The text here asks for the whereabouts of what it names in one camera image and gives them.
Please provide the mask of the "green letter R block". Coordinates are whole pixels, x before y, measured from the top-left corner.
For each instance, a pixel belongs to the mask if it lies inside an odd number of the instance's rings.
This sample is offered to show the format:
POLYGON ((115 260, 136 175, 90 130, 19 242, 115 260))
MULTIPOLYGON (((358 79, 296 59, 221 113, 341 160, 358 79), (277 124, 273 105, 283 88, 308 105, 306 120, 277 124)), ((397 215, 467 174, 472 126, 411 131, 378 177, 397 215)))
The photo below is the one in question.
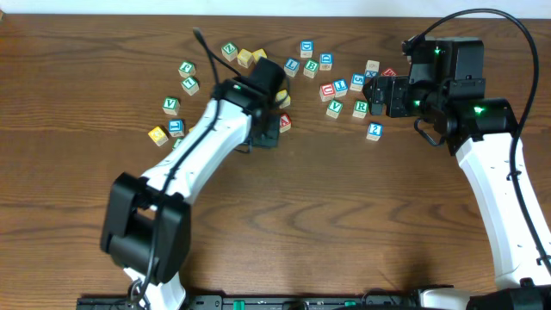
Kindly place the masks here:
POLYGON ((353 117, 363 119, 368 113, 368 102, 357 100, 353 109, 353 117))

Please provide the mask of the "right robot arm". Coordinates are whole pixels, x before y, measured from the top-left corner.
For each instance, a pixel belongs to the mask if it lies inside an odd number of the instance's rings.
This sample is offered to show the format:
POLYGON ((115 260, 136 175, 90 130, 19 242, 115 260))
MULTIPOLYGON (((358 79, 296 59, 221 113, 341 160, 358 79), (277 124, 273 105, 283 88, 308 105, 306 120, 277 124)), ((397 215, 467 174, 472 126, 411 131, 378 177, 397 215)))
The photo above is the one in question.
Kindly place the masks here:
POLYGON ((418 307, 548 309, 550 231, 513 140, 518 128, 504 98, 485 96, 484 44, 477 38, 407 40, 406 76, 382 73, 362 88, 372 115, 415 117, 433 125, 466 175, 490 241, 497 291, 474 295, 421 288, 418 307))

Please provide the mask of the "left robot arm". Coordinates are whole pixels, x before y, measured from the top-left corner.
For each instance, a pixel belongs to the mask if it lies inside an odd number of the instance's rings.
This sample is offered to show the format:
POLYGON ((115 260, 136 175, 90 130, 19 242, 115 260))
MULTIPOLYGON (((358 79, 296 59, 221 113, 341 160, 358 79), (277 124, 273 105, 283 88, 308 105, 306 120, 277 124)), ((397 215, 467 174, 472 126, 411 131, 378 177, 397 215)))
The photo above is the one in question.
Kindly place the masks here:
POLYGON ((141 177, 113 182, 100 247, 132 278, 130 309, 178 309, 186 299, 178 272, 191 241, 191 207, 202 187, 233 151, 278 143, 284 70, 262 58, 250 76, 214 86, 207 108, 180 144, 141 177))

